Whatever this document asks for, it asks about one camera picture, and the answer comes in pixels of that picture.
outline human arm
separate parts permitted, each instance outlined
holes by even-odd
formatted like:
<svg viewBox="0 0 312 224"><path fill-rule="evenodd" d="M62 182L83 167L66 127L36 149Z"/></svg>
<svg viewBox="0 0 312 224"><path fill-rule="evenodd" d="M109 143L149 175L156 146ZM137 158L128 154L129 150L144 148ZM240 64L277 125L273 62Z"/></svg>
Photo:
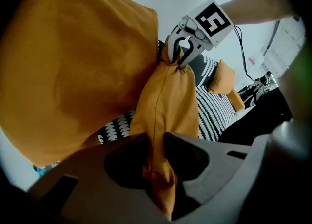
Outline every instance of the human arm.
<svg viewBox="0 0 312 224"><path fill-rule="evenodd" d="M296 15L288 0L232 0L221 8L234 25L258 24Z"/></svg>

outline sofa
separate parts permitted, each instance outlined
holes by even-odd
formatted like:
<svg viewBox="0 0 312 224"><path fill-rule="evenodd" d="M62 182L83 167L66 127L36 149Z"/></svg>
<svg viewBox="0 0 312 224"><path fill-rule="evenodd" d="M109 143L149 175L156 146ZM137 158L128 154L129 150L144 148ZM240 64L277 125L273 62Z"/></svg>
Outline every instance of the sofa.
<svg viewBox="0 0 312 224"><path fill-rule="evenodd" d="M164 43L159 41L159 54L163 46ZM234 89L228 95L208 93L207 87L209 87L213 79L218 62L199 55L189 65L194 72L196 82L199 112L198 137L217 142L223 131L228 127L234 114L244 109L244 105ZM133 109L99 129L97 132L99 141L105 143L128 136L130 123L135 112L136 110Z"/></svg>

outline small orange pillow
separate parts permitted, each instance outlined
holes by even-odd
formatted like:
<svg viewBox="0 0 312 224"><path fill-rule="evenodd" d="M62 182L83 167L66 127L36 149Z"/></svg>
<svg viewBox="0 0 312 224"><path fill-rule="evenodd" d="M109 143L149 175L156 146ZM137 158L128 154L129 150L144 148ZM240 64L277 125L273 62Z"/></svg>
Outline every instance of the small orange pillow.
<svg viewBox="0 0 312 224"><path fill-rule="evenodd" d="M220 60L213 80L208 88L208 93L229 94L235 83L235 70L229 68L223 60Z"/></svg>

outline black cable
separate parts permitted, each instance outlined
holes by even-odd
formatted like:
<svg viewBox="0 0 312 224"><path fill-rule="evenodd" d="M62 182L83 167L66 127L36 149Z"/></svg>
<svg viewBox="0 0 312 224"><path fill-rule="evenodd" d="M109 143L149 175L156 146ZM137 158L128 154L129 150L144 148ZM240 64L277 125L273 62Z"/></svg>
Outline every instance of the black cable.
<svg viewBox="0 0 312 224"><path fill-rule="evenodd" d="M248 72L247 72L247 68L246 68L246 59L245 59L245 53L244 53L244 47L243 47L243 40L242 40L242 37L243 37L242 30L240 29L240 27L238 27L238 26L236 26L236 25L234 26L234 30L235 30L235 33L236 33L236 35L237 35L237 37L238 37L239 44L240 44L240 48L241 48L241 51L242 51L243 67L244 67L246 76L247 76L248 78L250 78L253 82L255 82L255 79L251 78L251 77L248 75Z"/></svg>

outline orange pillow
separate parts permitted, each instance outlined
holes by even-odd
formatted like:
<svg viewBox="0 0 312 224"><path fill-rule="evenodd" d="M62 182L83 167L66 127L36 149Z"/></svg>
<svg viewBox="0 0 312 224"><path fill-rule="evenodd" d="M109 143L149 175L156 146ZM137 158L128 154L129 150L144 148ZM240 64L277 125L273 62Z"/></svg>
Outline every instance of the orange pillow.
<svg viewBox="0 0 312 224"><path fill-rule="evenodd" d="M235 83L235 70L229 68L223 60L220 60L213 80L208 88L208 93L229 94Z"/></svg>
<svg viewBox="0 0 312 224"><path fill-rule="evenodd" d="M166 159L163 135L174 132L197 137L199 126L194 73L189 66L178 69L179 58L170 64L167 39L160 63L142 90L129 133L149 137L143 178L150 183L150 197L168 220L176 201L177 177Z"/></svg>
<svg viewBox="0 0 312 224"><path fill-rule="evenodd" d="M236 112L245 109L245 104L243 100L238 95L237 91L233 88L229 94L227 94L228 99L230 100L231 104L233 105Z"/></svg>
<svg viewBox="0 0 312 224"><path fill-rule="evenodd" d="M157 13L130 0L22 0L13 16L0 41L0 126L43 167L136 107L157 67Z"/></svg>

